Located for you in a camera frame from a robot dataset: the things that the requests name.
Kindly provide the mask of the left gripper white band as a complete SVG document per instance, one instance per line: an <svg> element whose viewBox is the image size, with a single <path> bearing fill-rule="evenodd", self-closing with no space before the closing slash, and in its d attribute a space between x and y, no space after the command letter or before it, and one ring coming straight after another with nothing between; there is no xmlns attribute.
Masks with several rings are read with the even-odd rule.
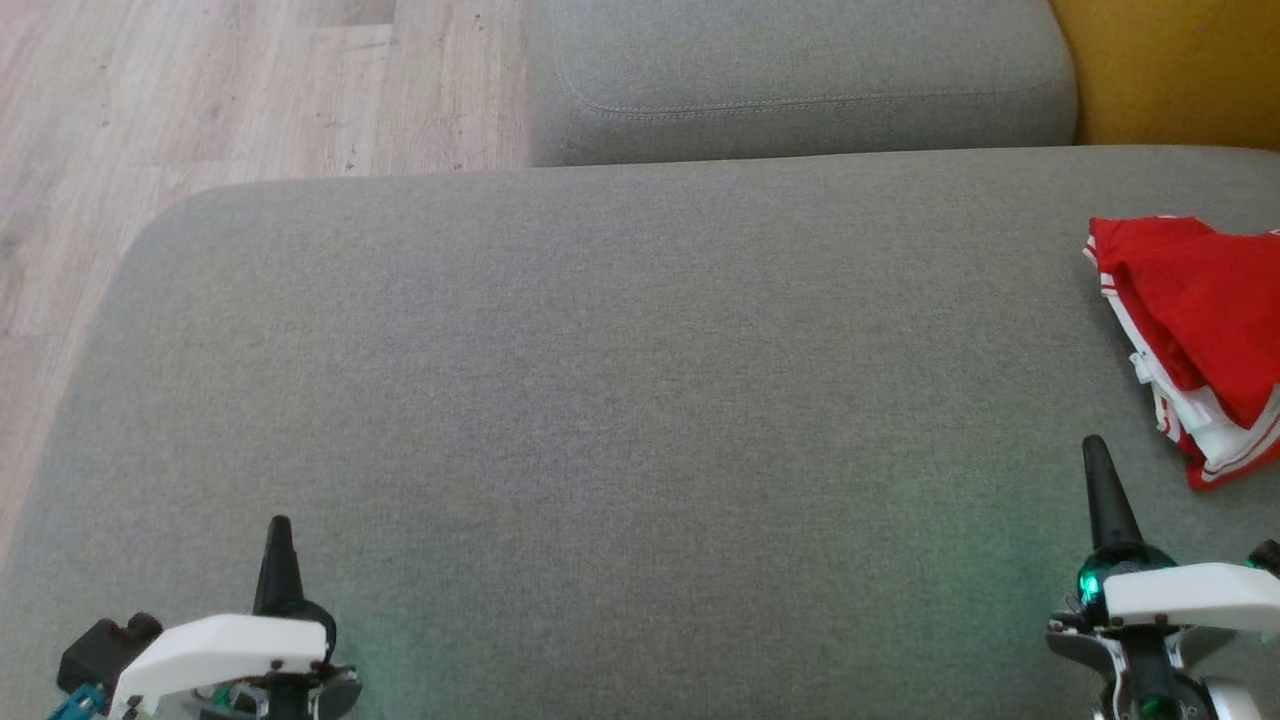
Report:
<svg viewBox="0 0 1280 720"><path fill-rule="evenodd" d="M346 720L358 670L332 661L337 624L305 588L292 523L268 525L252 615L219 614L164 630L125 665L109 720L142 720L184 694L198 720Z"/></svg>

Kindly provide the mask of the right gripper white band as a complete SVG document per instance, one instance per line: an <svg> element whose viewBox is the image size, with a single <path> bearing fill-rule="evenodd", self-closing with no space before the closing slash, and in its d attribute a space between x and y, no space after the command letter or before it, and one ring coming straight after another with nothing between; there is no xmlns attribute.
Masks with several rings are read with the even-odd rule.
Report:
<svg viewBox="0 0 1280 720"><path fill-rule="evenodd" d="M1046 643L1103 682L1091 720L1265 720L1240 683L1196 665L1236 635L1280 635L1280 579L1245 564L1157 568L1101 436L1082 441L1092 548Z"/></svg>

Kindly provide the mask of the red shirt with white sleeves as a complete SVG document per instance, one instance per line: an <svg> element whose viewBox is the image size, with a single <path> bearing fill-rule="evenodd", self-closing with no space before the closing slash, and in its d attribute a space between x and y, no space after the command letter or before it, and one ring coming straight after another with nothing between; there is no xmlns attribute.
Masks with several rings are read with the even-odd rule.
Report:
<svg viewBox="0 0 1280 720"><path fill-rule="evenodd" d="M1194 217L1094 218L1084 255L1132 345L1137 379L1208 387L1251 427L1280 384L1280 231L1229 234Z"/></svg>

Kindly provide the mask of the grey fabric sofa seat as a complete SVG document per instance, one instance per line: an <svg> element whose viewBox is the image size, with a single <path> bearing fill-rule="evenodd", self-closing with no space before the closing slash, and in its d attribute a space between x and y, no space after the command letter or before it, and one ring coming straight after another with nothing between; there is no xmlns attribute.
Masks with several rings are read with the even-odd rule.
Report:
<svg viewBox="0 0 1280 720"><path fill-rule="evenodd" d="M292 519L352 720L1085 720L1048 615L1102 436L1181 562L1198 495L1093 217L1280 231L1280 155L984 149L242 184L160 214L88 332L0 579L0 720L101 618L253 600Z"/></svg>

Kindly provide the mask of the mustard yellow upholstered panel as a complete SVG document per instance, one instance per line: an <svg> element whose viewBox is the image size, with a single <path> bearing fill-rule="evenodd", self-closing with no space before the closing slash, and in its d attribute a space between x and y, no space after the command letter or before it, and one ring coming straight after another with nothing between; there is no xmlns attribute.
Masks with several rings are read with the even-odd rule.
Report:
<svg viewBox="0 0 1280 720"><path fill-rule="evenodd" d="M1280 0L1050 0L1076 141L1280 152Z"/></svg>

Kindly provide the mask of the grey sofa back cushion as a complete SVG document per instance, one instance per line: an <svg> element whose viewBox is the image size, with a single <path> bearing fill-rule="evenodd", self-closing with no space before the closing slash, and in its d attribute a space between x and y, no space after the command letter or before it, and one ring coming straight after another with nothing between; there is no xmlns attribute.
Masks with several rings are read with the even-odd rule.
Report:
<svg viewBox="0 0 1280 720"><path fill-rule="evenodd" d="M532 0L536 167L1069 145L1050 0Z"/></svg>

